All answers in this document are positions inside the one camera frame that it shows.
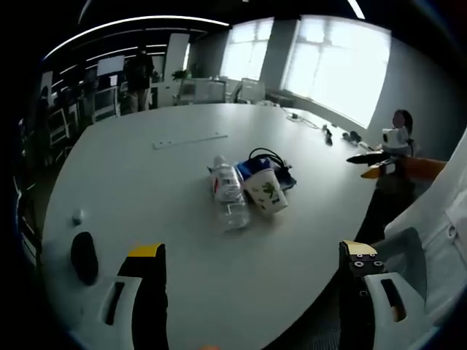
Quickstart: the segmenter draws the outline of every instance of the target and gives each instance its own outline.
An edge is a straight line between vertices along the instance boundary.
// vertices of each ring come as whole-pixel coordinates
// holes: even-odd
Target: ceiling
[[[358,0],[366,21],[389,28],[393,36],[431,56],[446,70],[458,72],[465,63],[467,33],[456,0]],[[257,18],[298,18],[299,15],[335,15],[356,18],[347,0],[198,0],[116,2],[106,0],[47,0],[38,7],[41,25],[32,36],[40,38],[33,57],[41,58],[65,40],[104,23],[146,15],[185,15],[219,20],[231,25]],[[64,70],[102,53],[139,44],[168,44],[172,32],[190,34],[190,40],[225,27],[194,20],[143,20],[89,33],[70,42],[44,61],[42,69]]]

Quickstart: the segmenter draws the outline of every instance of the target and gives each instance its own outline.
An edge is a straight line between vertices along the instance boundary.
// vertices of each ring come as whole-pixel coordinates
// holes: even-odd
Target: desk
[[[69,250],[77,233],[89,231],[100,276],[116,275],[138,244],[166,244],[171,350],[259,350],[272,342],[337,271],[338,243],[355,238],[374,189],[362,168],[345,161],[361,150],[329,128],[332,147],[321,130],[288,120],[280,108],[241,104],[155,109],[87,128],[57,178],[43,233],[45,284],[61,320],[76,327],[87,302],[89,287],[77,281]],[[153,149],[215,133],[228,137]],[[273,219],[254,213],[243,233],[223,235],[207,166],[217,154],[246,159],[255,147],[293,165],[298,184]],[[73,227],[76,208],[85,218]]]

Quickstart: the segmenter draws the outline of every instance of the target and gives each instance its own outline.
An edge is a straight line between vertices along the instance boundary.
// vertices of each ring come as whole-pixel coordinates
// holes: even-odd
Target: ceiling light
[[[115,26],[115,25],[121,24],[121,23],[134,22],[136,20],[197,20],[199,22],[218,24],[220,26],[229,26],[228,23],[219,22],[218,20],[208,20],[206,18],[189,17],[189,16],[156,15],[156,16],[143,16],[143,17],[126,18],[125,20],[116,20],[114,22],[105,23],[105,24],[102,24],[100,26],[88,29],[87,31],[83,31],[82,33],[79,33],[79,34],[73,36],[72,38],[62,42],[61,44],[59,44],[55,49],[53,49],[48,54],[46,54],[46,56],[42,60],[45,60],[47,57],[52,55],[56,50],[62,48],[63,46],[65,46],[66,44],[72,42],[73,40],[76,40],[76,39],[80,38],[81,36],[92,33],[93,31],[97,31],[97,30],[102,29],[102,28]]]
[[[137,48],[138,48],[138,47],[135,46],[135,47],[127,47],[126,49],[120,49],[120,50],[116,50],[116,51],[110,51],[110,52],[108,52],[108,53],[103,53],[102,55],[98,55],[98,56],[96,56],[96,57],[88,58],[88,59],[86,60],[86,62],[95,60],[96,58],[99,58],[99,57],[111,55],[111,54],[113,54],[113,53],[121,53],[122,51],[136,50]]]
[[[58,85],[58,84],[60,84],[61,82],[63,82],[63,79],[62,79],[62,80],[59,80],[59,81],[57,81],[55,84],[53,84],[53,85],[51,86],[51,88],[53,88],[54,86],[57,86],[57,85]]]
[[[365,19],[365,16],[363,15],[363,12],[362,10],[360,9],[360,6],[358,6],[357,4],[357,0],[347,0],[350,4],[350,6],[352,7],[353,9],[353,12],[355,12],[355,14],[357,15],[358,18],[360,18],[361,20],[364,20]]]
[[[67,68],[67,69],[65,69],[65,70],[63,70],[63,71],[61,71],[60,74],[63,74],[63,73],[65,73],[66,71],[69,71],[70,69],[73,69],[73,68],[76,67],[76,66],[77,66],[77,64],[75,64],[74,66],[71,66],[71,67],[69,67],[69,68]]]

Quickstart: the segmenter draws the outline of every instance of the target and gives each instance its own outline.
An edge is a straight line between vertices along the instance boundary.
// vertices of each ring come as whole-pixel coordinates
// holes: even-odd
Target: small white object
[[[289,205],[272,169],[265,169],[251,176],[244,183],[244,188],[263,214],[277,213]]]
[[[75,226],[81,225],[85,218],[85,213],[82,209],[76,209],[73,211],[72,220]]]

